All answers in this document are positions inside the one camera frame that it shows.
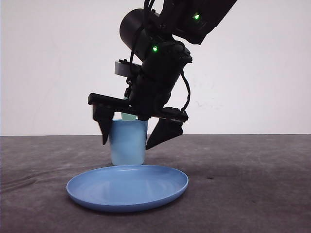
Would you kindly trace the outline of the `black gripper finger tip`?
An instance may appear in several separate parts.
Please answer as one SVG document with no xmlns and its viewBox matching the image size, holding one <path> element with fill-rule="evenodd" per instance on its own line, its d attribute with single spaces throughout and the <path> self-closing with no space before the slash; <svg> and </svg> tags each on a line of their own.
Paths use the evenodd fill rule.
<svg viewBox="0 0 311 233">
<path fill-rule="evenodd" d="M 182 122 L 160 118 L 146 143 L 146 149 L 183 134 Z"/>
</svg>

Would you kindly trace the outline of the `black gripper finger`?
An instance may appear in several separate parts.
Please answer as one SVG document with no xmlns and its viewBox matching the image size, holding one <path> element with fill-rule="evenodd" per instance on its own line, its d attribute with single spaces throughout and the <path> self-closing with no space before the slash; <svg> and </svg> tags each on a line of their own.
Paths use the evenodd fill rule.
<svg viewBox="0 0 311 233">
<path fill-rule="evenodd" d="M 102 132 L 103 145 L 106 144 L 113 123 L 114 111 L 103 105 L 93 105 L 93 119 L 98 122 Z"/>
</svg>

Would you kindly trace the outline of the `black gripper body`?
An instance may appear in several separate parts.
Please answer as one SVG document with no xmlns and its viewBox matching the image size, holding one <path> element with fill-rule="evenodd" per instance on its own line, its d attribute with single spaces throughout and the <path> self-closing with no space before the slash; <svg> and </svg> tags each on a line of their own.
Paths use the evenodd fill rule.
<svg viewBox="0 0 311 233">
<path fill-rule="evenodd" d="M 165 107 L 171 91 L 183 67 L 192 62 L 190 51 L 180 41 L 152 44 L 141 65 L 126 60 L 115 62 L 115 74 L 126 77 L 129 85 L 124 93 L 126 99 L 91 93 L 88 104 L 102 106 L 112 112 L 137 115 L 139 119 L 151 117 L 187 121 L 186 106 L 181 110 Z"/>
</svg>

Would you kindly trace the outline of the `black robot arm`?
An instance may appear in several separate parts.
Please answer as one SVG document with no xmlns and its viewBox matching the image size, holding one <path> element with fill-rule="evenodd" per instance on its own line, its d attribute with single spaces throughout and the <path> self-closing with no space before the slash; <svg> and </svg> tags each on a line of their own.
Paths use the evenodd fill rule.
<svg viewBox="0 0 311 233">
<path fill-rule="evenodd" d="M 201 44 L 234 4 L 234 0 L 166 0 L 157 13 L 153 1 L 147 0 L 123 18 L 120 37 L 141 64 L 132 59 L 115 63 L 115 74 L 125 77 L 128 85 L 124 99 L 96 93 L 88 96 L 103 142 L 111 133 L 116 112 L 143 121 L 158 118 L 146 149 L 183 134 L 182 125 L 189 118 L 186 109 L 168 107 L 167 102 L 178 78 L 185 76 L 185 65 L 192 62 L 184 42 Z"/>
</svg>

